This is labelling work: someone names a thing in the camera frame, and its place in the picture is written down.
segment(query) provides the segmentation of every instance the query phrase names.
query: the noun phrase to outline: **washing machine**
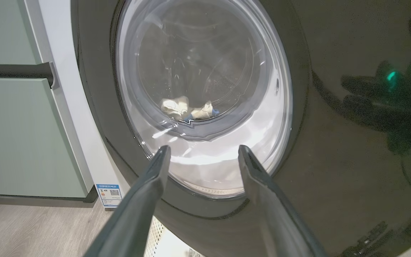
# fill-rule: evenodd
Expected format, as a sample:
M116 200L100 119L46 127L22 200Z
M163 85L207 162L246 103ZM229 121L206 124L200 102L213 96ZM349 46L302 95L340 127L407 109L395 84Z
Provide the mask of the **washing machine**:
M155 216L189 246L266 255L238 166L247 145L330 256L411 247L411 1L73 0L70 10L102 153L133 184L171 147Z

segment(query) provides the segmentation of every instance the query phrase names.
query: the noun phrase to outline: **drawer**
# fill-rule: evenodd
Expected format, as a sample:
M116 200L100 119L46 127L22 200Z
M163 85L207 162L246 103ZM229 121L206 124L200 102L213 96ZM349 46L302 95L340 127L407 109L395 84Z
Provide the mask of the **drawer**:
M87 193L47 79L0 79L0 194Z
M23 0L0 0L0 64L36 65L41 57Z

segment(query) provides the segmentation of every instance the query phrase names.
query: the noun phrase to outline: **sticker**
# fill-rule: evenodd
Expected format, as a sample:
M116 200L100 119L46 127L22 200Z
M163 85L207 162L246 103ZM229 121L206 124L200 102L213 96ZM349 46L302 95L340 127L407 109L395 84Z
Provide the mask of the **sticker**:
M200 254L199 252L196 252L193 249L189 249L188 250L188 257L204 257L202 254Z
M96 189L104 207L115 207L121 202L120 187L118 185L96 184Z

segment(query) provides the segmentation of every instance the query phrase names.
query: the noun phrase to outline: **white side panel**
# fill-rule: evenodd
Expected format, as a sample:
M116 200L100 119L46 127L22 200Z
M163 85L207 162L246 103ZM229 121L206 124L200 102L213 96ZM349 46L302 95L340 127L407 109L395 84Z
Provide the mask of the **white side panel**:
M124 195L129 185L109 156L88 106L78 72L69 0L39 0L59 86L94 184L117 184Z
M157 218L152 218L145 245L144 257L204 257L166 229Z
M45 31L44 22L42 21L41 8L39 0L19 0L20 8L25 6L28 20L33 29L34 41L41 57L42 63L52 62L52 51L50 51L49 39Z

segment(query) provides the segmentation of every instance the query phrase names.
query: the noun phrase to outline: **door glass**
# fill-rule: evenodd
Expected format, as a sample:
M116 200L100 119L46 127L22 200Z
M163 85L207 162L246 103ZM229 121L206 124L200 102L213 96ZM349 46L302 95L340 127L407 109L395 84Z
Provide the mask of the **door glass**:
M281 41L258 3L125 5L117 77L147 157L170 145L170 176L214 198L243 193L239 145L273 172L290 133L291 81Z

